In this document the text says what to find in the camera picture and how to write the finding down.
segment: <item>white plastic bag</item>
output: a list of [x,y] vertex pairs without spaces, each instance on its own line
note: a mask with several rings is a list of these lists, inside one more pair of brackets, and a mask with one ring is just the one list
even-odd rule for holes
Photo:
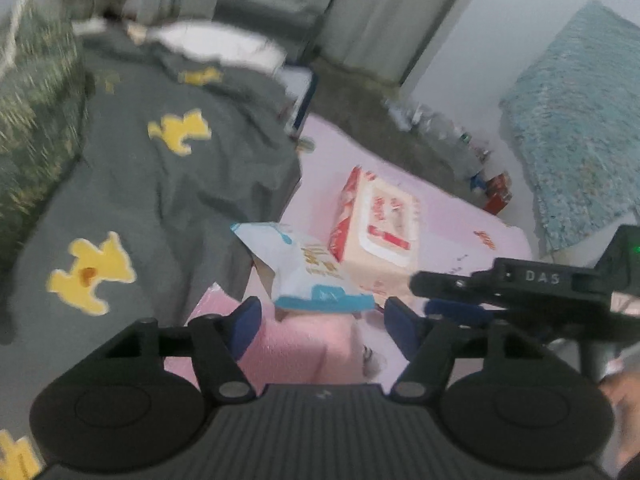
[[361,293],[315,238],[274,222],[234,224],[231,229],[273,271],[271,283],[257,262],[260,279],[275,306],[333,314],[375,308],[373,296]]

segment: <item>yellow patch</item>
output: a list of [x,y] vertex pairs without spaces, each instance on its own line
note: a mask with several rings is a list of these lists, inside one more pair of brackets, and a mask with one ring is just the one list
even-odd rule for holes
[[494,244],[494,241],[491,240],[491,237],[485,233],[484,231],[474,231],[474,234],[480,238],[483,244],[489,247],[492,251],[495,251],[497,248]]
[[207,121],[202,118],[200,110],[192,110],[183,117],[167,114],[160,123],[149,123],[149,138],[160,137],[166,146],[180,156],[190,155],[191,146],[185,144],[186,139],[206,140],[211,138],[211,130]]
[[107,94],[116,93],[116,85],[120,83],[120,74],[113,70],[98,70],[95,76],[99,83],[104,84],[104,91]]
[[31,480],[41,470],[28,438],[24,436],[14,442],[8,431],[0,431],[1,480]]
[[109,232],[109,238],[100,244],[100,248],[84,238],[77,238],[69,245],[69,254],[76,257],[71,270],[68,273],[54,270],[47,281],[47,291],[55,292],[60,300],[85,314],[102,316],[109,311],[108,303],[95,297],[95,287],[100,282],[136,281],[131,260],[117,233]]
[[214,66],[209,66],[199,72],[180,72],[180,82],[187,85],[203,86],[207,83],[222,82],[222,72]]

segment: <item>gray blanket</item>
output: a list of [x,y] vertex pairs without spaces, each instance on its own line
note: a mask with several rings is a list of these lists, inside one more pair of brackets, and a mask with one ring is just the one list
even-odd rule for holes
[[115,31],[84,49],[82,158],[0,306],[0,429],[15,438],[46,384],[134,320],[181,324],[213,282],[240,298],[251,258],[230,225],[277,220],[300,179],[271,78]]

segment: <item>plastic bottle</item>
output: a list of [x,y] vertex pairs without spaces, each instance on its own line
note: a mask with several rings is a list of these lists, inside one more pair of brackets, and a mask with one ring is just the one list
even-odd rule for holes
[[443,114],[422,117],[418,124],[420,137],[452,170],[456,180],[469,180],[482,171],[482,164],[466,142],[464,131]]
[[417,126],[423,117],[430,116],[433,112],[428,106],[411,100],[395,101],[385,99],[382,104],[389,111],[389,116],[401,132],[408,132]]

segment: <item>white pillow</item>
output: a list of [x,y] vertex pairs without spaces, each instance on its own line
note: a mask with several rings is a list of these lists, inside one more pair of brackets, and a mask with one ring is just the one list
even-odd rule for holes
[[150,28],[146,40],[156,40],[172,52],[199,62],[243,66],[273,75],[285,62],[286,52],[274,41],[240,28],[204,20],[188,20]]

